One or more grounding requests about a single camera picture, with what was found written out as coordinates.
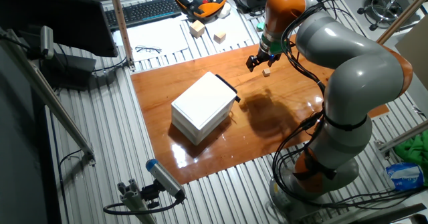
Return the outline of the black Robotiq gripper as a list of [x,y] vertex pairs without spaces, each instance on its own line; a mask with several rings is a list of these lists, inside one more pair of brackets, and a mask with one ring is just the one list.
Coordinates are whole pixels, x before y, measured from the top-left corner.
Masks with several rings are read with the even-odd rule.
[[268,67],[270,68],[274,62],[278,61],[281,58],[281,54],[272,54],[269,52],[269,49],[264,46],[259,46],[257,55],[250,55],[246,61],[246,66],[250,72],[254,68],[260,65],[261,62],[267,62]]

